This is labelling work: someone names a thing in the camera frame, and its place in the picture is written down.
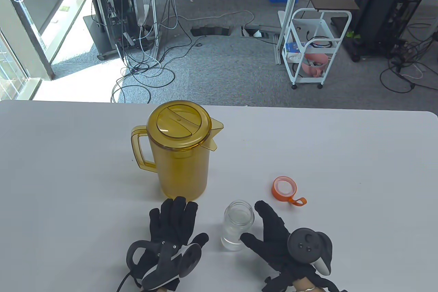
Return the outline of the person's left hand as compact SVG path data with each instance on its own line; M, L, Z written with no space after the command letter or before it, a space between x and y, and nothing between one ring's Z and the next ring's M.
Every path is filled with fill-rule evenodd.
M129 275L142 291L175 291L198 265L207 233L192 236L198 204L182 196L165 200L149 212L150 240L133 242L127 250Z

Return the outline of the person's right hand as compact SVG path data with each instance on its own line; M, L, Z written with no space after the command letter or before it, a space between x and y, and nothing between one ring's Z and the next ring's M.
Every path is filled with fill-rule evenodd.
M241 241L279 273L265 279L263 292L281 292L289 287L306 292L339 291L326 278L333 259L333 244L327 234L310 228L290 233L268 203L258 200L254 208L263 221L263 240L243 233Z

